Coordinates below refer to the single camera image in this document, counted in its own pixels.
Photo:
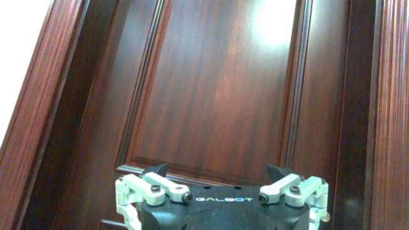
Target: white bracket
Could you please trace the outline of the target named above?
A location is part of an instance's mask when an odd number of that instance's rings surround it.
[[[189,187],[184,184],[177,184],[168,180],[165,177],[157,175],[154,172],[148,172],[142,179],[149,183],[158,185],[164,190],[169,199],[177,203],[189,203],[192,200],[192,194]]]
[[[129,230],[141,230],[138,214],[132,203],[146,201],[150,206],[165,202],[165,190],[129,174],[114,181],[116,212],[124,216]]]
[[[285,195],[285,203],[293,207],[310,206],[309,230],[317,230],[321,221],[329,221],[327,214],[327,183],[311,176],[306,180],[295,174],[289,174],[276,183],[260,188],[258,201],[261,204],[274,204]]]

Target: wooden door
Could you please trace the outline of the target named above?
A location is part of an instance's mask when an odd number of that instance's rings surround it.
[[[112,20],[52,227],[118,227],[114,179],[162,162],[184,183],[269,184],[274,164],[334,188],[347,1],[120,0],[102,9]]]

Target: bolt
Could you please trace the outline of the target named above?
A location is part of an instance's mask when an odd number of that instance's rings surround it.
[[[262,193],[260,193],[260,195],[258,195],[258,202],[260,202],[261,205],[268,204],[268,196]]]
[[[193,198],[192,193],[185,193],[184,196],[181,197],[181,200],[185,204],[188,204],[190,203],[192,198]]]
[[[150,186],[150,191],[157,193],[160,191],[160,186],[157,184]]]
[[[295,194],[299,195],[299,187],[298,186],[290,186],[289,187],[289,191]]]

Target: white wall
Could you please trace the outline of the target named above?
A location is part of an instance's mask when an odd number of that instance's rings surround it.
[[[4,0],[0,5],[0,144],[12,117],[50,0]]]

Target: mahogany wood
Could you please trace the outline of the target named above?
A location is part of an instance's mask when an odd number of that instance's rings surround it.
[[[373,93],[370,229],[409,228],[409,1],[385,0]]]
[[[22,216],[49,138],[86,2],[54,1],[0,151],[0,229]]]
[[[53,221],[61,198],[68,161],[78,134],[85,104],[105,38],[110,28],[114,1],[90,1],[78,35],[73,60],[44,150],[32,195],[26,207],[24,229],[46,229]]]
[[[277,59],[246,31],[257,4],[226,2],[53,3],[0,150],[1,229],[120,229],[113,180],[162,161],[212,185],[286,165],[337,188],[325,228],[407,228],[407,0],[299,1]]]

